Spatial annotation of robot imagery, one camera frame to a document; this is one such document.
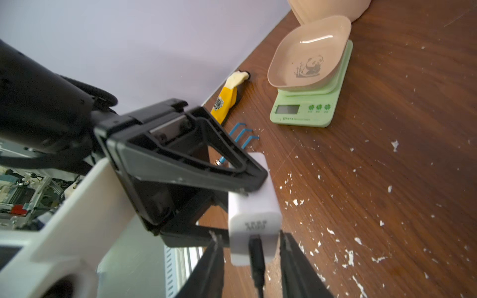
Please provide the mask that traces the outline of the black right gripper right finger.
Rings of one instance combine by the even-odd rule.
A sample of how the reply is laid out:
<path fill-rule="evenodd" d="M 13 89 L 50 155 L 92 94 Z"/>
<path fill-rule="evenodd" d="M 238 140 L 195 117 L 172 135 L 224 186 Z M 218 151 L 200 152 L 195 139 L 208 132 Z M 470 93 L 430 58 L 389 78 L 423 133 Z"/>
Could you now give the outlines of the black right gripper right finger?
<path fill-rule="evenodd" d="M 280 232 L 280 266 L 284 298 L 333 298 L 292 234 Z"/>

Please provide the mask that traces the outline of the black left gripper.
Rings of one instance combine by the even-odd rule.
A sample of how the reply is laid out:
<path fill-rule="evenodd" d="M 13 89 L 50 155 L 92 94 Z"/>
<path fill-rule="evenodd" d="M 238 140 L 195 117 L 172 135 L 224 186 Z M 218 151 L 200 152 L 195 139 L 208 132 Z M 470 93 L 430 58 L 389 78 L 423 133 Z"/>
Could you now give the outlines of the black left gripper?
<path fill-rule="evenodd" d="M 100 122 L 94 135 L 147 231 L 171 248 L 207 247 L 229 231 L 197 225 L 228 193 L 258 191 L 268 172 L 203 107 L 170 99 Z"/>

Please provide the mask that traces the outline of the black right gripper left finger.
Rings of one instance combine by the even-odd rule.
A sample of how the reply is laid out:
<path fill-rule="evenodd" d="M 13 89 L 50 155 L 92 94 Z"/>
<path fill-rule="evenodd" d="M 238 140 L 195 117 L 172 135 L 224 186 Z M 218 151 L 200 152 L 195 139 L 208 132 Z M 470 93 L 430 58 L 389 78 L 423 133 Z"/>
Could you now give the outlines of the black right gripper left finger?
<path fill-rule="evenodd" d="M 224 246 L 221 235 L 212 240 L 176 298 L 221 298 L 224 288 Z"/>

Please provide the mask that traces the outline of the white USB charger adapter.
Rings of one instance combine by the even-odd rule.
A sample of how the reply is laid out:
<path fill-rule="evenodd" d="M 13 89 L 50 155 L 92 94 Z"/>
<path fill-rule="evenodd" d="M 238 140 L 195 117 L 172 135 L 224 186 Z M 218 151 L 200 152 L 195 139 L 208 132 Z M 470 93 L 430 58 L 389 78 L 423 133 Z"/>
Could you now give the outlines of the white USB charger adapter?
<path fill-rule="evenodd" d="M 265 263 L 275 259 L 283 216 L 275 187 L 267 176 L 261 188 L 248 195 L 235 192 L 228 198 L 228 230 L 231 262 L 234 266 L 248 266 L 248 242 L 254 235 L 262 241 Z"/>

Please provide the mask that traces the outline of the green electronic kitchen scale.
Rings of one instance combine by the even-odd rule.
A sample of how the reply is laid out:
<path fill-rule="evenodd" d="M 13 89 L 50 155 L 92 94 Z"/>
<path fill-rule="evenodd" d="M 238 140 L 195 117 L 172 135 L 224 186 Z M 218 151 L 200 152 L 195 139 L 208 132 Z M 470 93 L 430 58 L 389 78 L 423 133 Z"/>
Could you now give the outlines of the green electronic kitchen scale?
<path fill-rule="evenodd" d="M 354 44 L 347 41 L 337 73 L 325 86 L 310 91 L 283 91 L 273 104 L 270 120 L 280 125 L 324 128 L 332 122 Z"/>

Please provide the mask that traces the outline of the beige panda scale bowl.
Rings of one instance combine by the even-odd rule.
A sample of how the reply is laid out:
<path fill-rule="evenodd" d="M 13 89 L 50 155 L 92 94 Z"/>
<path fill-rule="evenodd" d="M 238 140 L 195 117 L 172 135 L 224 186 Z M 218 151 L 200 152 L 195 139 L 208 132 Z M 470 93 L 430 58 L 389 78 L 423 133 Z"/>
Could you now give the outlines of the beige panda scale bowl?
<path fill-rule="evenodd" d="M 352 29 L 345 16 L 330 16 L 301 25 L 279 44 L 268 82 L 287 91 L 320 88 L 334 75 Z"/>

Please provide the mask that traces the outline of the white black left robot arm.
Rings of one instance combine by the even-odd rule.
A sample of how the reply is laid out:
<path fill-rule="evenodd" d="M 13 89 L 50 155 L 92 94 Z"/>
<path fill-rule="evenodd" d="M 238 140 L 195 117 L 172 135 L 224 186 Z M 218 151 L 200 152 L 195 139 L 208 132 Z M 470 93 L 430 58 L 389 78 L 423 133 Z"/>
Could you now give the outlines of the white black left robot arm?
<path fill-rule="evenodd" d="M 206 248 L 181 298 L 221 297 L 229 236 L 196 221 L 258 191 L 267 170 L 205 108 L 169 99 L 118 115 L 117 102 L 1 44 L 1 140 L 26 152 L 2 166 L 83 178 L 47 222 L 1 232 L 2 297 L 96 297 L 98 266 L 134 217 L 169 246 Z"/>

